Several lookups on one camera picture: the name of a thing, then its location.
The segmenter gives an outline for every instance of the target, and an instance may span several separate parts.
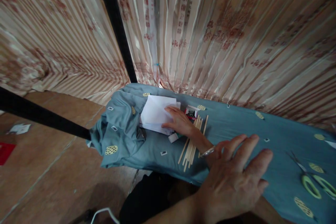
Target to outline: right hand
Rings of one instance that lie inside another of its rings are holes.
[[[194,198],[201,222],[217,223],[253,209],[268,186],[261,179],[272,160],[269,149],[262,150],[244,170],[259,137],[240,135],[230,142],[221,142],[224,152],[216,159],[210,172]]]
[[[189,118],[180,109],[168,106],[165,110],[172,116],[174,122],[168,122],[161,125],[162,128],[171,128],[181,135],[191,137],[196,131],[199,131],[189,120]]]

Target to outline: green scissors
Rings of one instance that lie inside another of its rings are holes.
[[[307,172],[306,168],[299,162],[295,154],[292,152],[293,155],[290,155],[286,152],[287,155],[301,168],[303,174],[301,176],[301,181],[305,189],[313,195],[317,199],[321,199],[322,196],[319,190],[315,187],[312,180],[310,179],[309,175],[313,177],[313,179],[323,188],[323,190],[333,199],[336,200],[336,189],[324,178],[315,175],[314,173]]]

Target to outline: striped curtain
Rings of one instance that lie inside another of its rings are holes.
[[[129,82],[102,0],[1,0],[1,86],[106,104]]]
[[[138,81],[331,129],[336,0],[119,0]]]

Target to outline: blue tablecloth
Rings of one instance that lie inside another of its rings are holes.
[[[301,183],[300,168],[286,155],[286,152],[293,151],[309,172],[318,174],[336,187],[336,149],[314,136],[319,134],[327,141],[336,142],[335,134],[271,114],[262,113],[264,119],[260,119],[255,110],[247,108],[232,105],[227,107],[227,104],[175,94],[153,86],[129,84],[113,94],[106,106],[106,112],[91,129],[92,141],[88,144],[94,146],[103,156],[102,167],[125,165],[154,170],[196,185],[200,185],[206,178],[208,169],[205,161],[197,158],[198,151],[193,165],[186,172],[183,172],[182,163],[177,164],[185,137],[171,144],[166,135],[149,130],[142,131],[138,127],[140,114],[147,100],[144,93],[174,97],[181,102],[181,109],[188,104],[194,107],[205,106],[206,110],[199,111],[199,115],[204,119],[209,115],[205,135],[214,145],[240,134],[258,134],[260,141],[250,160],[264,148],[273,151],[274,158],[263,176],[270,184],[264,197],[278,213],[295,223],[316,223],[297,206],[294,201],[297,197],[320,223],[336,223],[336,201],[315,181],[313,183],[322,198],[314,198]],[[118,149],[113,154],[107,152],[107,155],[105,152],[109,146],[117,146]],[[167,151],[167,155],[161,155],[162,151]],[[312,170],[309,163],[321,167],[325,173]]]

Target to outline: tiled floor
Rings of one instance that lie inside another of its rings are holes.
[[[79,125],[92,127],[104,107],[54,92],[26,96]],[[5,135],[29,123],[21,135]],[[100,168],[101,156],[84,139],[11,114],[0,116],[1,141],[16,148],[0,167],[0,223],[68,223],[89,208],[110,207],[117,216],[145,171]]]

